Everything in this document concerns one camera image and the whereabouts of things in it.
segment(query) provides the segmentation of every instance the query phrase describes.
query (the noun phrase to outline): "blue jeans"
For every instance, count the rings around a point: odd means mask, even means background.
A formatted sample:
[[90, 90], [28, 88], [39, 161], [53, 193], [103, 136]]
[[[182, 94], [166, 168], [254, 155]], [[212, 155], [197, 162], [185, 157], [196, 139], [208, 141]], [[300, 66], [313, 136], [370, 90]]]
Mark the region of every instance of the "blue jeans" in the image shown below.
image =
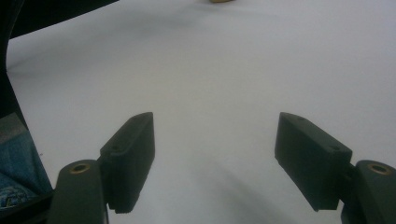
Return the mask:
[[0, 212], [51, 190], [29, 131], [0, 144]]

